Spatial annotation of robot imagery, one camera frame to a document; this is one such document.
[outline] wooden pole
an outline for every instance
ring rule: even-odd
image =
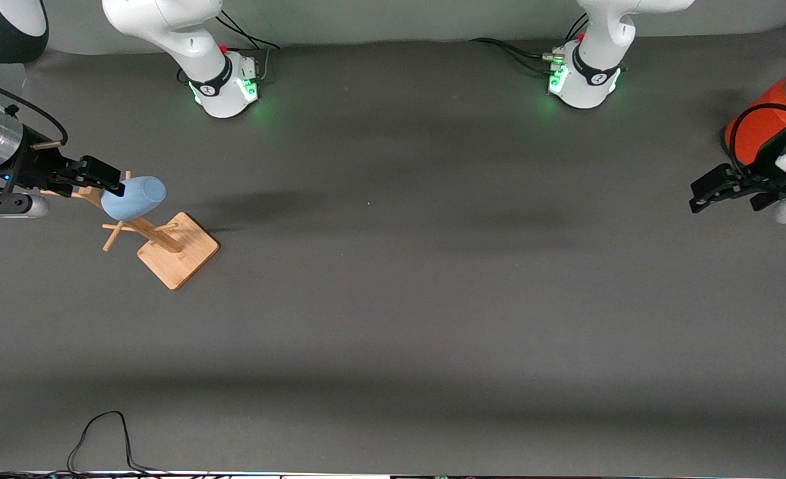
[[[154,224],[142,218],[142,216],[130,220],[126,222],[126,224],[128,224],[130,228],[134,228],[136,233],[156,243],[156,245],[159,245],[162,249],[166,249],[172,253],[180,253],[183,251],[183,245],[181,245],[179,241],[169,236],[165,231],[155,231],[156,227]]]

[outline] light blue mug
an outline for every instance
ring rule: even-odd
[[[166,199],[166,185],[153,176],[136,176],[122,181],[124,195],[105,193],[100,204],[107,215],[120,222],[130,221],[153,210]]]

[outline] wooden mug tree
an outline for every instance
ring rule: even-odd
[[[124,177],[125,180],[131,179],[131,172],[125,172]],[[100,201],[103,194],[103,190],[88,187],[79,188],[71,197],[86,200],[103,210]],[[143,216],[138,216],[117,224],[103,224],[101,227],[112,230],[104,244],[104,251],[112,249],[122,231],[132,231],[146,237],[148,242],[136,255],[171,290],[180,288],[219,251],[219,243],[184,212],[178,213],[162,226],[155,226]]]

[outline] black cable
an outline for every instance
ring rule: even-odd
[[[257,42],[255,42],[253,39],[251,39],[251,37],[248,36],[246,33],[242,33],[242,31],[236,30],[234,27],[231,27],[231,25],[228,25],[227,22],[225,22],[223,19],[220,19],[219,17],[216,17],[216,21],[219,22],[222,25],[225,25],[225,27],[228,30],[234,31],[234,33],[238,33],[241,36],[244,36],[245,39],[247,39],[249,42],[251,42],[251,45],[254,45],[254,48],[260,49],[260,45],[257,45]]]
[[[491,45],[496,45],[499,48],[506,49],[506,51],[513,51],[518,55],[523,55],[523,57],[537,58],[537,59],[541,58],[540,54],[524,51],[524,49],[520,49],[512,45],[511,43],[503,42],[502,40],[488,39],[488,37],[478,37],[478,39],[472,39],[470,40],[470,42],[491,43]]]
[[[70,472],[71,474],[74,474],[74,475],[80,474],[80,473],[76,472],[76,470],[74,470],[74,457],[76,457],[77,452],[80,450],[80,448],[82,448],[83,442],[86,442],[86,436],[88,434],[88,428],[92,427],[92,424],[95,421],[97,421],[98,419],[103,418],[103,416],[108,416],[110,414],[117,414],[119,416],[119,418],[122,419],[122,428],[124,428],[124,454],[125,454],[126,464],[128,465],[128,467],[131,470],[135,470],[135,471],[140,472],[140,473],[142,473],[142,474],[144,474],[146,476],[149,476],[150,473],[148,472],[148,470],[156,470],[156,469],[154,469],[152,467],[141,466],[141,464],[138,464],[132,458],[132,450],[130,448],[130,433],[128,432],[128,429],[126,428],[126,421],[124,419],[124,414],[122,412],[120,412],[120,411],[107,411],[107,412],[104,412],[102,414],[98,414],[97,416],[94,416],[92,418],[92,420],[90,420],[88,422],[88,424],[86,424],[86,427],[83,428],[83,430],[82,430],[82,434],[80,434],[80,442],[77,442],[76,446],[74,446],[74,448],[71,449],[70,454],[68,454],[68,460],[65,461],[65,466],[68,467],[68,472]]]
[[[17,101],[21,105],[28,106],[29,109],[31,109],[32,111],[40,114],[41,116],[46,118],[47,121],[52,122],[53,126],[55,126],[56,129],[59,130],[59,133],[62,134],[62,139],[59,140],[59,144],[60,145],[65,145],[65,143],[68,142],[68,130],[65,130],[65,127],[62,126],[61,122],[59,122],[55,118],[53,118],[53,116],[50,115],[50,113],[45,112],[43,109],[40,109],[38,106],[33,105],[32,103],[30,103],[27,100],[23,100],[23,98],[21,98],[20,96],[18,96],[16,94],[13,94],[13,93],[11,93],[9,91],[3,90],[3,88],[0,88],[0,94],[3,94],[5,96],[7,96],[8,98]]]
[[[478,37],[478,39],[472,39],[470,40],[470,42],[490,43],[490,45],[496,45],[500,49],[502,49],[503,52],[506,52],[512,58],[512,60],[517,61],[517,63],[519,63],[527,70],[544,75],[550,74],[550,72],[544,69],[533,67],[529,63],[526,63],[526,61],[524,61],[523,58],[521,58],[521,57],[525,57],[529,59],[540,59],[541,55],[524,51],[524,49],[519,49],[516,46],[511,45],[511,43],[503,42],[502,40],[497,40],[497,39],[488,39],[487,37]]]
[[[46,474],[34,474],[31,472],[15,472],[12,470],[0,471],[0,479],[43,479],[55,475],[64,474],[66,470],[55,470]]]
[[[587,20],[582,22],[582,25],[579,25],[579,28],[577,28],[576,30],[573,31],[573,33],[570,34],[570,37],[568,38],[568,40],[572,39],[573,37],[576,37],[576,35],[579,34],[579,31],[582,31],[582,29],[585,27],[585,25],[588,25],[588,21]]]
[[[758,105],[754,105],[749,107],[747,110],[743,111],[742,114],[737,116],[736,121],[733,122],[733,130],[730,130],[730,148],[728,156],[730,157],[730,163],[733,164],[734,169],[736,172],[739,172],[739,175],[742,176],[745,181],[751,183],[751,185],[755,188],[759,188],[767,193],[778,193],[776,190],[769,189],[761,185],[760,183],[754,181],[751,176],[746,175],[745,170],[742,169],[742,166],[739,161],[739,157],[736,156],[736,134],[739,131],[740,125],[742,122],[745,121],[745,118],[748,117],[752,112],[757,110],[763,110],[765,108],[772,108],[774,110],[780,110],[786,112],[786,105],[782,105],[780,103],[760,103]]]
[[[575,28],[576,28],[576,24],[578,24],[579,22],[581,22],[581,21],[582,21],[582,19],[584,19],[584,18],[585,18],[585,16],[587,16],[587,15],[588,15],[588,13],[582,13],[582,15],[581,15],[581,16],[579,16],[579,18],[578,18],[578,19],[576,19],[576,21],[575,21],[575,22],[573,22],[573,25],[570,25],[570,29],[569,29],[569,30],[567,30],[567,35],[565,35],[565,36],[564,36],[564,40],[566,40],[566,42],[567,42],[567,40],[570,40],[570,39],[571,39],[571,37],[573,36],[573,29],[575,29]]]
[[[222,15],[225,15],[226,19],[229,19],[229,21],[231,21],[231,23],[234,24],[234,27],[236,27],[236,30],[234,30],[233,28],[231,28],[231,30],[234,30],[234,31],[236,31],[236,33],[239,33],[240,35],[246,37],[246,39],[248,39],[248,41],[253,43],[256,40],[257,42],[265,43],[266,45],[275,47],[276,49],[281,49],[281,47],[279,47],[278,45],[275,45],[272,42],[267,42],[266,40],[258,39],[257,37],[252,37],[251,35],[248,35],[247,33],[245,33],[245,30],[243,30],[242,27],[240,27],[240,25],[238,23],[236,23],[233,18],[231,18],[231,15],[228,15],[228,13],[225,12],[225,10],[222,10],[221,13],[222,13]],[[222,25],[225,25],[226,27],[229,28],[229,25],[226,25],[223,22],[220,22],[220,23],[222,23]]]

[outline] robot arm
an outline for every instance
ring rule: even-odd
[[[757,104],[739,118],[746,118],[747,113],[763,107],[776,109],[786,108],[786,105]],[[718,201],[753,195],[751,206],[755,212],[773,206],[775,220],[786,224],[786,127],[763,143],[752,161],[737,158],[731,148],[727,151],[731,156],[730,164],[719,164],[692,183],[692,212],[701,212]]]
[[[238,115],[257,100],[254,60],[226,52],[213,36],[195,28],[214,18],[221,0],[103,0],[116,30],[167,52],[189,76],[195,100],[216,118]]]
[[[33,61],[46,45],[47,16],[40,0],[0,0],[0,63]],[[20,100],[4,90],[0,93]],[[16,193],[15,187],[40,188],[62,196],[70,196],[74,186],[123,194],[119,170],[97,158],[65,158],[59,152],[64,142],[53,142],[21,124],[15,118],[17,110],[0,105],[0,218],[37,218],[47,212],[47,200]]]
[[[593,108],[614,90],[618,65],[636,38],[634,13],[669,13],[687,9],[694,0],[577,0],[588,13],[583,39],[553,49],[564,58],[549,91],[567,105]]]

